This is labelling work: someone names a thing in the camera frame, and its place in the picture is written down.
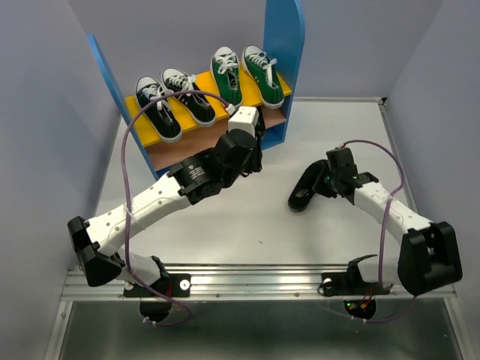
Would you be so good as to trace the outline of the black slip-on shoe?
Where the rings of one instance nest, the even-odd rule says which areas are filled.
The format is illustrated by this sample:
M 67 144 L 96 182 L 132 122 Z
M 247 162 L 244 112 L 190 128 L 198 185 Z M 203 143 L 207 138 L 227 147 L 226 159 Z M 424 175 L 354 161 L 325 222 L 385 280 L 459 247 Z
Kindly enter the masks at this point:
M 315 194 L 313 188 L 316 180 L 321 171 L 327 166 L 327 160 L 318 160 L 309 165 L 302 173 L 287 201 L 291 211 L 303 212 L 307 208 Z

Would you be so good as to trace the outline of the black leather shoe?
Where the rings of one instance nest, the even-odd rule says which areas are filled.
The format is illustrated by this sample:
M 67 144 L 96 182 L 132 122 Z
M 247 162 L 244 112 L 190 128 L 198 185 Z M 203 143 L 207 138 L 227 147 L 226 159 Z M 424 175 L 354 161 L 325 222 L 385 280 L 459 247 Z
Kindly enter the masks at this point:
M 256 108 L 256 111 L 257 111 L 258 117 L 255 125 L 255 134 L 256 134 L 256 139 L 260 141 L 264 137 L 264 134 L 266 131 L 266 124 L 264 121 L 262 108 L 258 106 Z

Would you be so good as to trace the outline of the black canvas sneaker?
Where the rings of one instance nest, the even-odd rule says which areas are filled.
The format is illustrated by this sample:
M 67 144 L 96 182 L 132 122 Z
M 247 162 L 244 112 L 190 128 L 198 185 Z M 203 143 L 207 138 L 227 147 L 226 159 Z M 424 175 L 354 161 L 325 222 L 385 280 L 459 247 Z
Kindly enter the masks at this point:
M 167 68 L 161 75 L 163 85 L 172 92 L 199 90 L 196 75 L 188 75 L 176 68 Z M 195 123 L 201 127 L 210 127 L 216 122 L 215 111 L 203 94 L 188 93 L 175 97 L 190 113 Z
M 170 90 L 150 76 L 141 77 L 136 84 L 136 100 L 140 108 L 168 93 L 170 93 Z M 167 99 L 150 106 L 145 111 L 145 115 L 164 142 L 174 143 L 181 139 L 181 125 L 173 115 L 172 107 Z

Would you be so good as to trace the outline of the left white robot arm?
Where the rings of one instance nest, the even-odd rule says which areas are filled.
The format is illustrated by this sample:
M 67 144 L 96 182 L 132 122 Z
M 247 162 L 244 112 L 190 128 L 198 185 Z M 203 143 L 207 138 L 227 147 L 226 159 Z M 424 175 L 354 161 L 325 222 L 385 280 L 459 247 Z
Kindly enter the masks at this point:
M 74 217 L 67 223 L 73 250 L 90 287 L 115 279 L 139 284 L 149 295 L 160 295 L 170 276 L 156 256 L 138 256 L 125 244 L 167 215 L 213 197 L 239 176 L 261 170 L 260 139 L 235 129 L 207 148 L 173 165 L 131 204 L 119 205 L 90 219 Z

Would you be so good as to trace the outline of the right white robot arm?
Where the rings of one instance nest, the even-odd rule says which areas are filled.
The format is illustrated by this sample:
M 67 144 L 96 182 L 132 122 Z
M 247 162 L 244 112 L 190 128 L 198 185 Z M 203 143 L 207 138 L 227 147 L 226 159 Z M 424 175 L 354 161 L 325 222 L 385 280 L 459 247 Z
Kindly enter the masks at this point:
M 322 274 L 325 296 L 389 294 L 393 285 L 420 296 L 463 277 L 455 230 L 435 223 L 395 199 L 369 172 L 359 172 L 349 148 L 327 151 L 314 190 L 342 197 L 369 214 L 400 246 L 392 259 L 371 254 L 349 261 L 346 271 Z

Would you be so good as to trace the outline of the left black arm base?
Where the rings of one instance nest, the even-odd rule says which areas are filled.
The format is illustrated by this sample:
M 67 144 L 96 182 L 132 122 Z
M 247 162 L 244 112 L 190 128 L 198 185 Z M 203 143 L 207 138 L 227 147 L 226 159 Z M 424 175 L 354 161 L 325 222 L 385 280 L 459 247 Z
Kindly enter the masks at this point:
M 188 273 L 170 273 L 151 285 L 155 291 L 170 298 L 187 298 L 191 294 L 191 275 Z M 124 284 L 125 298 L 151 298 L 155 294 L 136 283 Z

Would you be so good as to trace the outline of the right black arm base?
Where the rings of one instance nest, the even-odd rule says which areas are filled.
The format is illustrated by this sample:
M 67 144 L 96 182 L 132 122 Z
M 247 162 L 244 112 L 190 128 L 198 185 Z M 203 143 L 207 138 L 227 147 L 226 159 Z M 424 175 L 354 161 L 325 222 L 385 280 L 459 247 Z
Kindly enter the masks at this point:
M 375 296 L 388 295 L 390 289 L 383 288 L 379 283 L 367 283 L 359 275 L 348 275 L 346 272 L 324 272 L 317 288 L 320 295 L 333 296 Z

